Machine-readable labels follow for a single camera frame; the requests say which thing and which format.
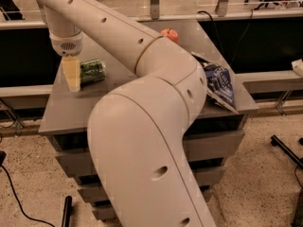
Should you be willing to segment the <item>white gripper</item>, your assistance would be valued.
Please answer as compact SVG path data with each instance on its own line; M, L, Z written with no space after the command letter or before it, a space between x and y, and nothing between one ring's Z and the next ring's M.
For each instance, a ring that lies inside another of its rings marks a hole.
M80 61L77 57L72 56L77 56L82 51L82 33L66 38L51 33L49 38L55 52L63 57L62 70L69 90L78 92L80 90Z

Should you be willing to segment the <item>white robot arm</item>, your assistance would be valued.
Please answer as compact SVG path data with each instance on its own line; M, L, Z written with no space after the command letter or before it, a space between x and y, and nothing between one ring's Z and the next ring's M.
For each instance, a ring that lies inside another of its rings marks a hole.
M77 26L137 78L92 110L87 139L123 227L217 227L183 135L205 105L198 61L157 31L95 0L37 0Z

